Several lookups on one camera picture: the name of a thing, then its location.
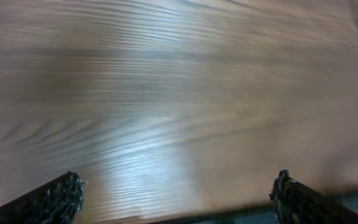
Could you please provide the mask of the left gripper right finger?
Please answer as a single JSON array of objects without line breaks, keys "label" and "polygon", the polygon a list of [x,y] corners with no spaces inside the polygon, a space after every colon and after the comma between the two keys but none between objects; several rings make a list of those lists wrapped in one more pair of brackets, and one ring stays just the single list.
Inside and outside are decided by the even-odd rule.
[{"label": "left gripper right finger", "polygon": [[358,224],[358,212],[291,178],[286,169],[274,180],[269,199],[281,224]]}]

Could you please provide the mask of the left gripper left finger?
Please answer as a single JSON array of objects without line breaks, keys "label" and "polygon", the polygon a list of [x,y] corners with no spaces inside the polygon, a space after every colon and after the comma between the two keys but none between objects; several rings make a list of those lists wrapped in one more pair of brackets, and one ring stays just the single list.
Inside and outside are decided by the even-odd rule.
[{"label": "left gripper left finger", "polygon": [[66,174],[0,206],[0,224],[72,224],[82,209],[85,182]]}]

